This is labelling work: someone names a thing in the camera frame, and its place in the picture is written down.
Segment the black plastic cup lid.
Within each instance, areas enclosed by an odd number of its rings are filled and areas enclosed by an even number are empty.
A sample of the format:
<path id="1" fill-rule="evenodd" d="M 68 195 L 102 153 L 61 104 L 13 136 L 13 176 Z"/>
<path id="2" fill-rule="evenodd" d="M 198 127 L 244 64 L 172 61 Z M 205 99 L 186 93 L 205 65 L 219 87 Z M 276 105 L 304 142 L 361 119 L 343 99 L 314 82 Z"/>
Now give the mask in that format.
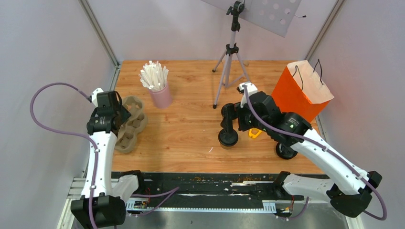
<path id="1" fill-rule="evenodd" d="M 238 142 L 238 133 L 235 130 L 232 130 L 230 133 L 227 133 L 225 129 L 222 129 L 218 134 L 218 141 L 222 142 Z"/>

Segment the brown paper cup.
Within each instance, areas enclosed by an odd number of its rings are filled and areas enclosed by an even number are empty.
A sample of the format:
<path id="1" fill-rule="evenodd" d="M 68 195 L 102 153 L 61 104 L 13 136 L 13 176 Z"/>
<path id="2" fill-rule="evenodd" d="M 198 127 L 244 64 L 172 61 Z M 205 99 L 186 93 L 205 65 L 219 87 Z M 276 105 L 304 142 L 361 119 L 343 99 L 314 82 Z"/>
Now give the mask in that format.
<path id="1" fill-rule="evenodd" d="M 220 146 L 221 148 L 225 149 L 225 150 L 229 150 L 232 147 L 234 147 L 237 144 L 237 142 L 222 142 L 220 141 Z"/>

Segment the orange paper bag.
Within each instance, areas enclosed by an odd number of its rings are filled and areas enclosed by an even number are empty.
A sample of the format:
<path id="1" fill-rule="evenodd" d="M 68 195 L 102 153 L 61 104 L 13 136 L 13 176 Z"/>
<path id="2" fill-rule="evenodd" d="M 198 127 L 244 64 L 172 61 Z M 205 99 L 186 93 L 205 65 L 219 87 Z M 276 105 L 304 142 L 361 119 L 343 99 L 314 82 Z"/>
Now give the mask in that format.
<path id="1" fill-rule="evenodd" d="M 323 81 L 320 60 L 311 66 L 307 60 L 286 65 L 271 96 L 282 112 L 295 112 L 312 122 L 334 98 Z"/>

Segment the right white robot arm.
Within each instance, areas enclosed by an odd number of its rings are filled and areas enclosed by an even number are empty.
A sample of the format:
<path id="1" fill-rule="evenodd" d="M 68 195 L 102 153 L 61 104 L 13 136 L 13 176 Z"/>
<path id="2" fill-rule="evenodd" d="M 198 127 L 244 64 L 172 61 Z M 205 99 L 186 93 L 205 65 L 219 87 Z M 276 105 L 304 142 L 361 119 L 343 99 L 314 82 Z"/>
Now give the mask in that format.
<path id="1" fill-rule="evenodd" d="M 224 105 L 221 115 L 218 140 L 222 147 L 233 147 L 240 131 L 260 129 L 277 142 L 279 152 L 301 153 L 326 175 L 320 179 L 282 171 L 272 187 L 278 199 L 298 195 L 327 201 L 351 218 L 368 213 L 373 197 L 382 200 L 376 190 L 382 181 L 378 172 L 367 172 L 351 163 L 302 116 L 280 111 L 270 95 L 262 91 L 243 93 L 242 101 Z"/>

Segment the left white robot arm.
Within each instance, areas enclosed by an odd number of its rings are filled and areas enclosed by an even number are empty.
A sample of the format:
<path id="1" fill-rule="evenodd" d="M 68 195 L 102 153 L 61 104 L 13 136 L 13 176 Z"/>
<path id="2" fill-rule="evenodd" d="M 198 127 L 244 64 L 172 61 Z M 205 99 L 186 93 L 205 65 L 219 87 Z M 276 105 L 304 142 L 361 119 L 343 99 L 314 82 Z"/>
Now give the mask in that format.
<path id="1" fill-rule="evenodd" d="M 112 156 L 120 127 L 131 116 L 116 91 L 95 89 L 90 96 L 95 106 L 88 123 L 90 139 L 86 178 L 80 198 L 72 201 L 71 213 L 85 229 L 99 229 L 122 225 L 126 217 L 126 202 L 130 196 L 141 197 L 146 192 L 145 182 L 137 175 L 124 175 L 112 187 Z"/>

